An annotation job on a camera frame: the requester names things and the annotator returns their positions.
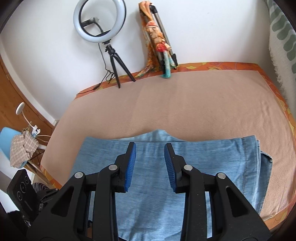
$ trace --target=orange fabric border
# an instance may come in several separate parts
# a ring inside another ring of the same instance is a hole
[[[286,103],[286,101],[284,100],[284,98],[282,97],[282,95],[280,94],[279,90],[275,87],[275,85],[273,84],[273,82],[269,79],[269,77],[265,74],[265,72],[257,65],[257,64],[252,64],[252,63],[237,63],[237,62],[207,62],[207,63],[188,63],[188,64],[180,64],[177,69],[172,69],[171,72],[172,73],[176,73],[176,72],[188,72],[188,71],[204,71],[204,70],[229,70],[229,69],[233,69],[233,70],[255,70],[258,71],[261,76],[264,78],[264,80],[266,81],[266,83],[268,84],[268,86],[270,87],[270,89],[273,91],[273,93],[276,95],[279,103],[281,104],[283,111],[287,117],[287,120],[290,124],[293,136],[294,136],[294,140],[296,144],[296,122],[292,116],[291,111],[289,110],[289,107]],[[145,75],[143,75],[141,78],[139,79],[144,79],[146,77],[151,77],[151,76],[156,76],[156,75],[161,75],[162,72],[158,71],[158,72],[150,72],[147,73]],[[127,75],[123,75],[119,77],[120,82],[121,83],[126,83],[126,82],[130,82],[130,78]],[[101,89],[106,89],[108,87],[111,86],[115,86],[117,85],[116,80],[113,79],[110,81],[110,83],[108,82],[103,82],[101,84],[101,86],[96,89],[95,91],[101,90]],[[75,97],[75,99],[80,98],[82,96],[85,96],[89,93],[95,92],[94,90],[92,90],[94,86],[91,86],[85,90],[80,91],[77,96]],[[51,177],[51,175],[41,166],[41,169],[43,171],[43,174],[46,176],[46,178],[50,181],[50,183],[55,186],[56,188],[61,188],[62,186]],[[265,220],[265,224],[267,225],[267,227],[269,229],[274,228],[275,226],[277,226],[280,222],[282,222],[287,215],[290,213],[291,209],[293,208],[294,204],[296,203],[296,196],[294,195],[294,198],[292,200],[292,202],[288,205],[288,207],[286,207],[284,210],[282,210],[281,212],[279,212],[278,214],[276,214],[274,217],[269,218],[267,220]]]

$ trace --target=patterned fabric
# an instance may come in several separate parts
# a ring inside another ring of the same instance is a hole
[[[252,63],[237,63],[237,62],[208,62],[208,63],[188,63],[188,64],[180,64],[176,70],[172,70],[172,73],[175,72],[188,72],[188,71],[206,71],[206,70],[229,70],[229,69],[234,69],[234,70],[255,70],[258,71],[261,76],[263,77],[263,79],[266,81],[266,83],[268,84],[268,86],[270,87],[270,89],[272,90],[272,92],[275,94],[279,104],[281,105],[285,116],[287,117],[287,120],[290,124],[291,130],[293,132],[293,136],[294,138],[296,137],[296,122],[293,118],[293,115],[285,101],[285,99],[282,97],[282,95],[280,94],[279,90],[276,88],[276,86],[273,84],[273,82],[269,79],[269,77],[265,74],[265,72],[257,65],[257,64],[252,64]],[[141,79],[144,79],[146,77],[150,77],[150,76],[156,76],[156,75],[161,75],[162,72],[158,71],[158,72],[150,72],[147,73],[145,75],[143,75],[141,77]],[[121,83],[125,83],[125,82],[129,82],[130,78],[127,75],[123,75],[119,77],[120,82]],[[106,89],[108,87],[111,86],[115,86],[116,85],[116,80],[111,80],[110,83],[107,82],[103,82],[100,86],[100,88],[98,88],[95,91],[98,90],[102,90],[102,89]],[[85,90],[81,91],[81,94],[77,94],[76,98],[80,98],[84,95],[90,94],[92,91],[94,86],[89,87]],[[61,188],[62,186],[54,179],[52,178],[52,176],[41,166],[41,170],[43,171],[43,174],[46,176],[46,178],[50,181],[50,183],[55,186],[56,188]],[[275,226],[277,226],[279,223],[281,223],[283,220],[285,220],[285,218],[287,217],[287,215],[290,213],[291,209],[293,208],[294,204],[296,203],[296,197],[294,197],[294,199],[292,200],[292,202],[290,203],[290,205],[285,208],[284,210],[282,210],[281,212],[279,212],[278,214],[276,214],[275,216],[264,220],[265,224],[268,226],[269,229],[274,228]]]
[[[20,168],[23,162],[32,158],[38,145],[38,141],[28,131],[15,135],[10,146],[10,165]]]
[[[296,32],[273,0],[265,0],[270,18],[270,55],[294,116],[296,115]]]

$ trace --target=blue denim fabric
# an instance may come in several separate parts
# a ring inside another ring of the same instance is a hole
[[[171,142],[177,155],[203,173],[225,173],[260,213],[272,168],[272,159],[260,151],[255,136],[230,140],[186,142],[156,130],[118,140],[87,137],[76,157],[71,176],[99,172],[126,152],[130,141],[137,145],[131,187],[116,193],[118,234],[129,241],[179,241],[184,214],[184,194],[175,194],[168,178],[164,146]],[[93,198],[89,219],[92,220]],[[209,197],[207,201],[208,237],[211,236]]]

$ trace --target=black cable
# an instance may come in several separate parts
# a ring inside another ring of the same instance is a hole
[[[97,22],[93,22],[95,25],[97,25],[101,31],[101,34],[104,32],[103,29],[101,28],[101,26],[97,23]]]
[[[101,28],[101,26],[100,26],[97,22],[94,22],[94,24],[97,25],[97,26],[99,27],[101,33],[104,32],[103,29]],[[84,94],[84,93],[86,93],[86,92],[89,92],[89,91],[93,91],[93,90],[98,89],[98,88],[101,86],[101,84],[102,84],[102,82],[104,81],[104,79],[105,79],[106,82],[108,82],[108,84],[109,84],[110,81],[111,81],[111,80],[114,78],[114,76],[115,76],[114,72],[112,72],[111,70],[107,69],[106,61],[105,61],[104,55],[103,55],[103,53],[102,53],[100,43],[98,43],[98,46],[99,46],[99,50],[100,50],[100,52],[101,52],[101,55],[102,55],[102,58],[103,58],[103,61],[104,61],[104,65],[105,65],[105,70],[107,71],[107,73],[105,74],[105,76],[104,76],[104,78],[102,79],[102,81],[101,81],[98,85],[96,85],[93,89],[88,90],[88,91],[85,91],[85,92],[82,92],[82,93],[78,93],[77,95],[79,95],[79,94]]]

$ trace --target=white cable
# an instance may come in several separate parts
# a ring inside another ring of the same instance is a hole
[[[32,126],[31,125],[31,123],[27,120],[27,118],[25,117],[25,115],[24,115],[24,112],[22,111],[22,116],[25,118],[25,120],[29,123],[29,125],[32,127],[32,128],[34,128],[34,126]]]
[[[51,137],[49,135],[36,135],[36,137]]]
[[[40,140],[40,141],[43,141],[43,142],[47,142],[47,143],[48,143],[48,141],[41,140],[41,139],[40,139],[40,138],[38,138],[38,137],[36,137],[36,139],[38,139],[38,140]]]

